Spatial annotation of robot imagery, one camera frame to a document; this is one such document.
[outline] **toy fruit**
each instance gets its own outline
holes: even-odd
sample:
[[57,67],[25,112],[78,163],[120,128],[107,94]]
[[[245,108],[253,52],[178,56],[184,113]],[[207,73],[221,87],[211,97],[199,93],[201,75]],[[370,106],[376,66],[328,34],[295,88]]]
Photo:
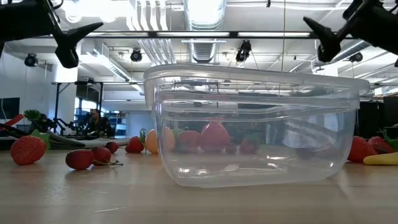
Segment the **toy fruit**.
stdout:
[[178,135],[178,142],[182,152],[197,153],[200,133],[197,131],[183,131]]
[[205,152],[220,152],[229,145],[229,134],[220,122],[208,123],[200,135],[200,147]]
[[167,150],[173,151],[175,149],[175,138],[173,131],[170,128],[166,127],[164,129],[164,135],[165,135]]
[[381,137],[373,137],[369,139],[368,143],[371,144],[379,154],[395,152],[393,148]]
[[94,147],[91,150],[94,153],[94,166],[103,166],[111,161],[112,153],[105,147]]
[[94,153],[87,149],[79,149],[69,152],[65,158],[68,167],[75,170],[85,170],[91,166]]
[[363,159],[366,165],[398,165],[398,152],[367,156]]
[[241,154],[255,154],[258,148],[258,142],[251,139],[243,139],[239,151]]
[[17,165],[29,165],[44,156],[46,144],[35,136],[23,136],[11,146],[11,157]]
[[373,149],[372,145],[364,138],[354,136],[348,160],[351,162],[363,163],[365,157],[373,155],[377,155],[377,152]]
[[150,130],[147,133],[145,139],[145,147],[148,149],[150,153],[157,154],[158,153],[158,143],[157,143],[157,136],[154,129]]
[[114,154],[119,149],[119,146],[116,142],[108,142],[106,143],[105,148],[109,149],[111,153]]
[[144,150],[144,145],[138,136],[130,139],[129,144],[125,148],[127,153],[141,153]]
[[235,144],[229,144],[227,147],[226,147],[226,149],[225,149],[225,152],[227,153],[227,154],[229,154],[229,155],[235,155],[236,154],[236,151],[237,151],[237,149],[236,149],[236,146],[235,146]]

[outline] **transparent plastic box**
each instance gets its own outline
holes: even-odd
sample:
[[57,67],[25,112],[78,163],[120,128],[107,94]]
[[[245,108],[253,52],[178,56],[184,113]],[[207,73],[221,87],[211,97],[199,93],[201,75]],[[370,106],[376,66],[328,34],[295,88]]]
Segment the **transparent plastic box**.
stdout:
[[161,65],[144,80],[165,170],[191,187],[333,175],[369,92],[366,80],[206,65]]

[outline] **pipe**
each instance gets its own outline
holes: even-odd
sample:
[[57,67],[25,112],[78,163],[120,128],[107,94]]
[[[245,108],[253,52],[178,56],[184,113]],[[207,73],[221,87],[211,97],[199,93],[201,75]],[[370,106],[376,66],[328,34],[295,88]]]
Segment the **pipe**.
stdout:
[[[147,22],[147,1],[146,0],[139,0],[141,3],[141,18],[140,18],[140,23],[141,26],[144,30],[150,30]],[[148,41],[149,43],[149,48],[150,52],[153,54],[156,64],[157,65],[163,65],[164,60],[163,57],[161,56],[160,50],[156,45],[156,42],[154,39],[150,39]]]
[[[184,0],[185,21],[188,30],[212,31],[223,26],[226,0]],[[194,61],[208,63],[213,60],[218,44],[190,44]]]
[[[168,30],[169,28],[167,27],[167,22],[166,22],[166,3],[165,0],[160,0],[160,27],[162,30]],[[167,54],[170,57],[171,63],[177,63],[175,60],[175,55],[174,51],[172,48],[172,43],[170,39],[163,40],[165,44],[164,50],[166,50],[165,54]]]
[[[126,25],[129,28],[129,30],[141,31],[141,26],[138,23],[138,16],[137,16],[138,11],[136,10],[136,6],[137,6],[137,0],[130,0],[129,7],[130,7],[130,11],[132,11],[132,13],[130,16],[127,16]],[[138,44],[141,46],[142,49],[144,49],[145,53],[149,57],[149,60],[151,60],[151,62],[153,64],[157,65],[153,54],[149,51],[150,47],[149,47],[147,40],[139,39]]]

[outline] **wooden table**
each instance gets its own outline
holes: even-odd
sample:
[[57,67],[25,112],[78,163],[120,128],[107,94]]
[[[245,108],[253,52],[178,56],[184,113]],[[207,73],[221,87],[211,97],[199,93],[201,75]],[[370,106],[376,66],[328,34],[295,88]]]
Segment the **wooden table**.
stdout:
[[66,151],[19,167],[0,152],[0,223],[398,223],[398,167],[347,164],[315,183],[181,187],[157,156],[71,171]]

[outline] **exposed ductwork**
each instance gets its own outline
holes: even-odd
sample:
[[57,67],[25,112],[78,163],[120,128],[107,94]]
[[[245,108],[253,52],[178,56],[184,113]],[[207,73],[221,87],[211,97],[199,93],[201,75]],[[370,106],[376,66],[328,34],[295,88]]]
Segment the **exposed ductwork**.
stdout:
[[[185,22],[192,31],[220,30],[223,26],[226,0],[184,0]],[[194,62],[209,63],[213,60],[217,46],[214,43],[190,43],[190,53]]]

